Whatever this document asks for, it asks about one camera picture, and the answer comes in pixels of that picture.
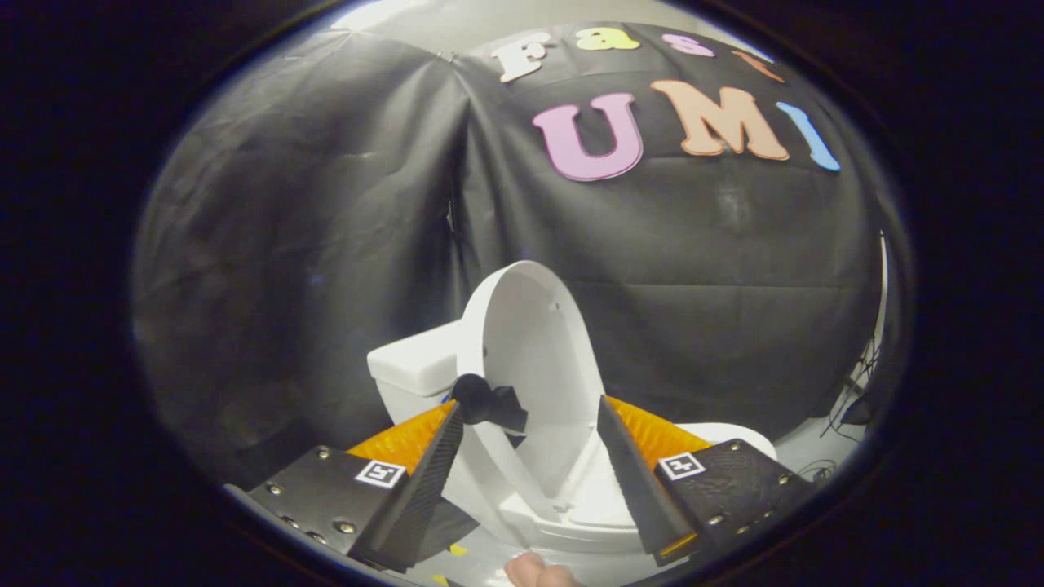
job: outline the toilet bowl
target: toilet bowl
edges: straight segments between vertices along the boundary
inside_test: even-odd
[[[520,261],[494,273],[460,320],[376,349],[367,363],[396,424],[444,401],[459,375],[515,389],[528,413],[524,436],[492,422],[465,426],[443,490],[493,536],[529,548],[641,550],[595,429],[604,390],[587,328],[550,269]],[[776,457],[753,430],[682,426],[697,435],[703,429],[709,442],[743,438]]]

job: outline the toilet tank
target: toilet tank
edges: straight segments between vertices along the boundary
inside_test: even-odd
[[[459,321],[371,351],[370,375],[392,421],[399,424],[438,405],[457,376]]]

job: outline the white letter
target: white letter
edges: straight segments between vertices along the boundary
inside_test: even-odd
[[[551,36],[546,32],[535,32],[493,51],[493,56],[500,60],[500,67],[504,68],[500,80],[506,84],[540,69],[540,62],[529,60],[540,60],[547,55],[547,49],[541,43],[550,40]]]

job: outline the black fabric backdrop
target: black fabric backdrop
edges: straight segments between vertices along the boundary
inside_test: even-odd
[[[576,49],[595,25],[642,47]],[[825,414],[874,326],[887,189],[844,115],[784,64],[769,67],[785,85],[710,39],[685,33],[713,58],[660,27],[543,30],[542,68],[508,85],[490,57],[503,42],[435,56],[317,32],[200,111],[145,211],[134,305],[157,415],[205,470],[248,488],[390,425],[366,353],[459,318],[518,259],[569,285],[610,395],[770,438]],[[686,155],[648,86],[661,78],[752,93],[790,160]],[[574,103],[586,148],[604,152],[590,100],[611,92],[636,97],[642,160],[598,182],[560,175],[532,117]],[[776,101],[808,113],[839,173]]]

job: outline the orange gripper pad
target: orange gripper pad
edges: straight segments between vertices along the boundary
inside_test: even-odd
[[[683,452],[695,452],[709,448],[711,443],[679,428],[673,423],[649,414],[640,407],[616,398],[606,396],[609,404],[623,420],[623,425],[631,432],[632,440],[645,460],[649,470],[656,468],[660,459],[673,456]]]
[[[424,456],[424,451],[431,444],[431,439],[443,425],[456,400],[449,400],[436,407],[379,432],[348,449],[349,454],[383,461],[393,465],[406,467],[406,472],[413,474],[413,469]]]

